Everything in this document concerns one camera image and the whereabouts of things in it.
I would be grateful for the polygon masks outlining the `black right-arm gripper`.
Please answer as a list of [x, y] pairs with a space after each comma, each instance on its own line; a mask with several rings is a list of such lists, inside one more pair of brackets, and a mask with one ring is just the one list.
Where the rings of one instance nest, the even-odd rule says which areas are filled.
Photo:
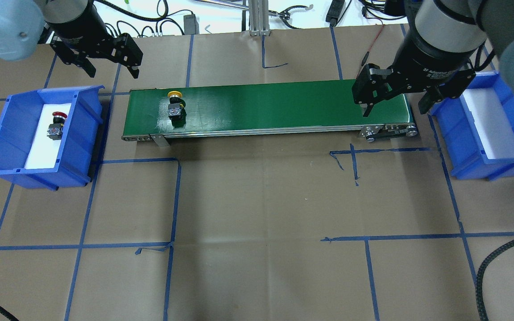
[[393, 63], [387, 68], [365, 64], [351, 88], [353, 100], [369, 117], [375, 104], [401, 94], [424, 93], [421, 115], [445, 98], [459, 97], [477, 75], [472, 52], [453, 53], [427, 43], [417, 31], [408, 31]]

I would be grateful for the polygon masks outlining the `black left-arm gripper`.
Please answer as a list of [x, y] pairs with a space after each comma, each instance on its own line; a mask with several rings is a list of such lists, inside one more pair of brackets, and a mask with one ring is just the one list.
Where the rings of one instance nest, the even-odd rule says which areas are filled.
[[96, 68], [90, 59], [108, 59], [124, 65], [138, 79], [143, 52], [130, 34], [109, 34], [96, 9], [50, 9], [50, 28], [55, 33], [51, 49], [64, 64], [94, 78]]

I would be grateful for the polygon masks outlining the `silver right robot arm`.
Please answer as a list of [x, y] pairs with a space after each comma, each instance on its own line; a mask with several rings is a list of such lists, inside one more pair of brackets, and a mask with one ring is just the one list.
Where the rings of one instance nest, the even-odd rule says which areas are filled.
[[352, 96], [363, 116], [400, 94], [423, 93], [426, 114], [459, 97], [492, 59], [514, 94], [514, 0], [386, 0], [384, 14], [405, 16], [409, 30], [386, 69], [363, 66]]

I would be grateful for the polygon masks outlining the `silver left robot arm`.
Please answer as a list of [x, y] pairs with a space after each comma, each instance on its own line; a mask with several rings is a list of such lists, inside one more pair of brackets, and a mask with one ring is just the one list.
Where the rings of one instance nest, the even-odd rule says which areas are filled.
[[143, 52], [127, 33], [108, 33], [93, 0], [0, 0], [0, 59], [30, 57], [45, 28], [54, 33], [50, 47], [64, 64], [94, 77], [91, 60], [106, 59], [139, 77]]

